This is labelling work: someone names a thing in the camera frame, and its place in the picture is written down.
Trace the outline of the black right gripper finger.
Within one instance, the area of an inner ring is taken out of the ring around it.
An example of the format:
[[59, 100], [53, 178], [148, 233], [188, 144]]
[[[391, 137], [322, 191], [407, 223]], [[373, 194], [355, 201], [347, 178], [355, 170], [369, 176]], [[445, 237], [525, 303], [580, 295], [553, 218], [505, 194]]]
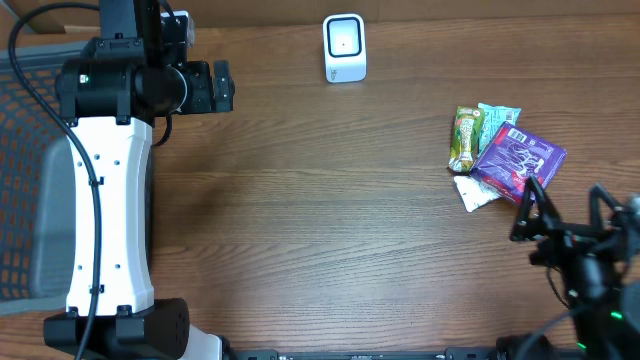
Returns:
[[560, 214], [544, 188], [534, 177], [529, 177], [518, 209], [515, 230], [552, 230], [560, 221]]
[[[604, 204], [611, 212], [605, 219], [601, 211]], [[609, 193], [601, 184], [595, 184], [589, 191], [589, 224], [594, 230], [621, 230], [620, 215], [624, 211], [623, 205]]]

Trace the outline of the purple pad package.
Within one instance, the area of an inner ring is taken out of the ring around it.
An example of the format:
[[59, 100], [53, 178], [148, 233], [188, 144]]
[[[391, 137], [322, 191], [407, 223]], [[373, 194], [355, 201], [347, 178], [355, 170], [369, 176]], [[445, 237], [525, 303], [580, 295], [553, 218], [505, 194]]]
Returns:
[[564, 148], [504, 122], [475, 161], [470, 176], [520, 204], [526, 181], [533, 176], [546, 188], [566, 156]]

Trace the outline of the white tube gold cap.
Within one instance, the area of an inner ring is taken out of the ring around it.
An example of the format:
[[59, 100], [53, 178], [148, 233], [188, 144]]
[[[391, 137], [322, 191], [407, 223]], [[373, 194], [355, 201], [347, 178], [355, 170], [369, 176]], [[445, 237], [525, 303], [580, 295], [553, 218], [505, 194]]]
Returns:
[[470, 176], [454, 176], [453, 182], [469, 213], [501, 197], [491, 186]]

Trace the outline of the teal snack packet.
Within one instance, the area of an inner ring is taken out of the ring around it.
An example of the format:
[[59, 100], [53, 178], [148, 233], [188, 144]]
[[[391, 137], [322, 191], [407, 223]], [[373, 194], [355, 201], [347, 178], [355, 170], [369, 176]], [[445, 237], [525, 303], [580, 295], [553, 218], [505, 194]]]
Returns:
[[482, 153], [504, 122], [511, 125], [517, 123], [522, 109], [484, 103], [479, 103], [478, 108], [484, 111], [484, 122], [479, 137], [479, 153]]

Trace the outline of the green yellow snack packet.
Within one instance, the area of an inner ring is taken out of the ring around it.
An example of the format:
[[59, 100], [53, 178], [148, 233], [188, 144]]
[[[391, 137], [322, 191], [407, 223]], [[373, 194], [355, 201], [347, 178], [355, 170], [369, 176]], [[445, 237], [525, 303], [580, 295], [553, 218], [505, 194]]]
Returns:
[[479, 150], [484, 111], [459, 106], [453, 122], [448, 167], [455, 173], [469, 173]]

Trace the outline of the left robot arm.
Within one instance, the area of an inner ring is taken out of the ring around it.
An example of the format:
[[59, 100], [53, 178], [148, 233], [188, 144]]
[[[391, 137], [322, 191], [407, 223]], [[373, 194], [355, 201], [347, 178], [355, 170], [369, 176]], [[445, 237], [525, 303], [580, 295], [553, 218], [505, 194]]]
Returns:
[[148, 249], [154, 122], [231, 111], [229, 65], [188, 61], [190, 16], [163, 1], [98, 9], [91, 52], [56, 82], [74, 161], [75, 254], [45, 343], [79, 359], [229, 359], [229, 342], [194, 326], [183, 299], [155, 297]]

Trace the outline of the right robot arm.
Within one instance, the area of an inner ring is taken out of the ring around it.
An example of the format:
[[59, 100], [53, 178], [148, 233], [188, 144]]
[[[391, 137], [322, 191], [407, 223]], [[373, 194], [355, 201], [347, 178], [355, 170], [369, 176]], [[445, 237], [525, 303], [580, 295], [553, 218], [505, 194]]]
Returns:
[[596, 184], [588, 211], [587, 224], [568, 223], [538, 180], [526, 180], [510, 239], [534, 241], [530, 264], [560, 273], [566, 311], [528, 335], [515, 359], [527, 358], [565, 319], [573, 321], [585, 359], [639, 357], [639, 282], [625, 282], [639, 255], [639, 196], [621, 203]]

